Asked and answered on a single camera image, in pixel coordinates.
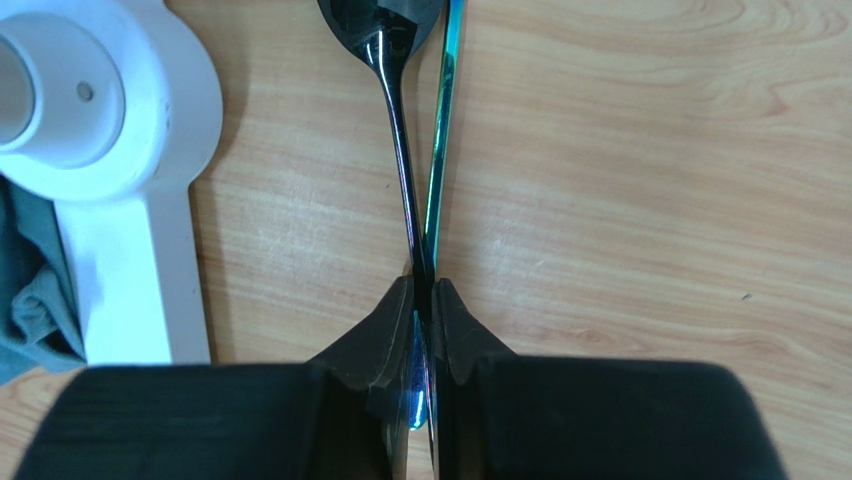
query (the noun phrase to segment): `wooden table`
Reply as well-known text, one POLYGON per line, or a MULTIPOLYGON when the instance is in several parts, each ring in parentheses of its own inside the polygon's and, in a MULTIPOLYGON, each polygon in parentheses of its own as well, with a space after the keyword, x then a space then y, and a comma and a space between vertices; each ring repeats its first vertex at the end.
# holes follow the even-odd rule
MULTIPOLYGON (((216 358, 305 360, 406 265, 379 85, 312 1, 168 3, 225 93, 193 189, 216 358)), ((848 474, 850 21, 840 0, 470 1, 440 275, 520 352, 726 365, 793 478, 848 474)), ((406 78, 421 197, 440 37, 406 78)), ((0 476, 67 378, 0 389, 0 476)))

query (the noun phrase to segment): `spoon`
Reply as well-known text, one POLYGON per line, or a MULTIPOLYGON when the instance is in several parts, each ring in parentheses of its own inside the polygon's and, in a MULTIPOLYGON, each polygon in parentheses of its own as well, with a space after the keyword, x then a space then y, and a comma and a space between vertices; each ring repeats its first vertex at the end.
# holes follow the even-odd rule
POLYGON ((435 115, 435 141, 432 148, 432 175, 429 180, 429 201, 426 204, 426 225, 423 229, 425 251, 431 261, 427 266, 438 268, 438 243, 441 233, 441 203, 444 196, 444 171, 447 166, 447 146, 450 141, 450 120, 456 91, 465 0, 447 1, 444 57, 441 60, 441 83, 435 115))
POLYGON ((320 10, 341 44, 379 77, 393 131, 399 185, 405 208, 408 249, 414 276, 415 306, 429 318, 434 268, 423 248, 411 152, 402 106, 402 73, 423 45, 441 13, 443 0, 318 0, 320 10))

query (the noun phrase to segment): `spoon handle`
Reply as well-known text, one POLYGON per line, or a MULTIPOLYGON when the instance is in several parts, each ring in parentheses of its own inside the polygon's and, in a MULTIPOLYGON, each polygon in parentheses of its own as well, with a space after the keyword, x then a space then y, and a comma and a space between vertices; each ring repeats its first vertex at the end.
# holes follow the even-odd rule
POLYGON ((414 277, 415 306, 420 318, 430 318, 432 284, 435 282, 434 268, 428 266, 429 257, 423 249, 423 237, 420 230, 420 215, 417 209, 417 193, 414 187, 414 174, 411 167, 411 151, 408 147, 408 134, 405 127, 405 111, 402 104, 402 70, 404 60, 388 58, 382 55, 383 48, 389 48, 386 38, 379 34, 376 48, 371 58, 380 58, 376 73, 382 83, 385 100, 388 104, 393 143, 396 150, 396 163, 399 169, 399 186, 402 190, 402 204, 405 210, 405 229, 408 236, 408 250, 411 256, 412 275, 414 277))
POLYGON ((432 278, 438 266, 438 244, 441 234, 441 203, 444 196, 444 171, 447 146, 450 138, 450 118, 456 91, 456 67, 461 43, 464 0, 447 2, 447 29, 444 34, 444 58, 441 62, 441 84, 438 90, 438 108, 435 116, 435 139, 432 150, 432 175, 429 180, 429 200, 426 204, 424 247, 432 278))

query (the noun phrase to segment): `circular hole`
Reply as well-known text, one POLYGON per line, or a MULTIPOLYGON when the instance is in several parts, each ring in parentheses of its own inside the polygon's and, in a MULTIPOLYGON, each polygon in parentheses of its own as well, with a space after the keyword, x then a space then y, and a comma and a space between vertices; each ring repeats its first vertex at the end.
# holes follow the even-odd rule
POLYGON ((95 91, 92 89, 92 86, 89 85, 89 82, 80 82, 77 84, 77 96, 80 97, 84 103, 89 103, 95 98, 95 91))

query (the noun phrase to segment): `metal utensil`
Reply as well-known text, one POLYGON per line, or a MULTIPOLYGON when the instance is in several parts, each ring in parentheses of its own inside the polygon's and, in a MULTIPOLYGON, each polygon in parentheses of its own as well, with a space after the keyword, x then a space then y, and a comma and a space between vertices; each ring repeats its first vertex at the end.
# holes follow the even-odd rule
MULTIPOLYGON (((444 196, 444 171, 447 164, 447 146, 450 138, 450 120, 456 91, 456 69, 461 44, 464 0, 448 0, 446 29, 444 30, 444 56, 441 61, 441 83, 438 87, 438 107, 435 114, 435 139, 432 147, 432 175, 429 180, 429 203, 426 206, 426 224, 423 229, 423 248, 427 257, 427 272, 436 277, 438 267, 438 244, 441 233, 441 204, 444 196)), ((409 427, 416 430, 423 426, 431 414, 429 393, 429 361, 427 345, 415 338, 414 351, 422 362, 415 361, 411 388, 411 414, 409 427)))
POLYGON ((415 284, 415 305, 428 318, 434 267, 423 249, 411 153, 402 106, 402 73, 429 36, 442 0, 318 0, 326 23, 341 44, 379 77, 393 130, 405 226, 415 284))

